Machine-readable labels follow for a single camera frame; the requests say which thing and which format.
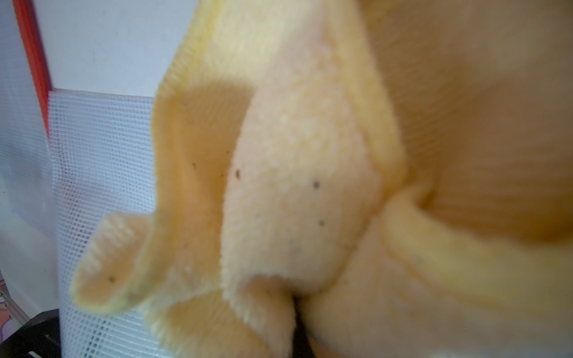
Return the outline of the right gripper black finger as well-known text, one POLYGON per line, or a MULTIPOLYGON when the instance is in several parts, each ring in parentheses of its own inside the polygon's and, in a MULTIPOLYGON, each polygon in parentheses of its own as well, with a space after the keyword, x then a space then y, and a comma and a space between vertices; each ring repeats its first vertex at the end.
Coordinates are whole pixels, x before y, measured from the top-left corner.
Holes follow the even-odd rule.
POLYGON ((294 298, 295 330, 292 337, 292 358, 315 358, 299 309, 299 300, 294 298))

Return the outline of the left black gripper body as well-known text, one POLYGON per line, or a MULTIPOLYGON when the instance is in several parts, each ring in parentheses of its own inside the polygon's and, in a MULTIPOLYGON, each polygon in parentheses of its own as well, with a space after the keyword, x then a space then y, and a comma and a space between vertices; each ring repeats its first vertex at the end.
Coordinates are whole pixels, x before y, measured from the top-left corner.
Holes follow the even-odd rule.
POLYGON ((61 357, 59 310, 42 312, 1 344, 1 357, 61 357))

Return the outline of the clear mesh document bag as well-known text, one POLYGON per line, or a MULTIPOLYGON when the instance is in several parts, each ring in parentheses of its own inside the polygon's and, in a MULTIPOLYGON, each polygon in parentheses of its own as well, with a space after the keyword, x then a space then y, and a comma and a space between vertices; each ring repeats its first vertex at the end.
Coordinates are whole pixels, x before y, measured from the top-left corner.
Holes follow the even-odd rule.
POLYGON ((58 243, 64 357, 163 357, 138 312, 94 316, 69 287, 99 220, 155 207, 152 99, 56 90, 49 96, 49 152, 58 243))
POLYGON ((1 2, 1 177, 13 212, 53 240, 48 137, 12 1, 1 2))

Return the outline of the yellow microfiber cloth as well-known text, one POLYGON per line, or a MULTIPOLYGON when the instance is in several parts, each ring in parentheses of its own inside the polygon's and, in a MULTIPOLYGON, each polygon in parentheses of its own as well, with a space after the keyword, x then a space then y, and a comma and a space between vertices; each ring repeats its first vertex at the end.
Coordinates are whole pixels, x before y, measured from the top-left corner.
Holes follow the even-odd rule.
POLYGON ((152 139, 83 310, 175 357, 572 355, 570 1, 200 1, 152 139))

